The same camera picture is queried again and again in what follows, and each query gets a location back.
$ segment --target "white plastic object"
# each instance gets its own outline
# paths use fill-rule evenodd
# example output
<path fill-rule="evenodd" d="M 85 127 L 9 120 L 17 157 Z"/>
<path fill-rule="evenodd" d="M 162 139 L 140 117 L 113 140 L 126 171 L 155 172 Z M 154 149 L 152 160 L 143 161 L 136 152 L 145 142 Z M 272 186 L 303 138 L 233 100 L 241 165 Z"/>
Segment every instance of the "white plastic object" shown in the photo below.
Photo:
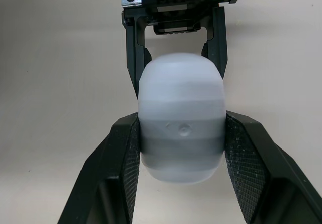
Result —
<path fill-rule="evenodd" d="M 224 150 L 223 80 L 207 58 L 161 56 L 139 82 L 142 161 L 161 181 L 197 183 L 210 178 Z"/>

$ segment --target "gray background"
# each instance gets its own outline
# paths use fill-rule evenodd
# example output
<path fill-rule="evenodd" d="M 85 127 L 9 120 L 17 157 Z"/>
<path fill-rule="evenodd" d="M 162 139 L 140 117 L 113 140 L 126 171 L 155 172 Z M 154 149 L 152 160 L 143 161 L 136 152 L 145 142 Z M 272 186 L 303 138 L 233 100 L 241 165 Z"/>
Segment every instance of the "gray background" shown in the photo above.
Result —
<path fill-rule="evenodd" d="M 121 11 L 120 0 L 0 0 L 0 223 L 57 223 L 87 156 L 137 110 Z M 239 0 L 226 22 L 227 108 L 262 122 L 322 193 L 322 0 Z M 146 38 L 155 57 L 199 53 L 206 36 Z M 134 223 L 244 223 L 225 161 L 194 186 L 142 167 Z"/>

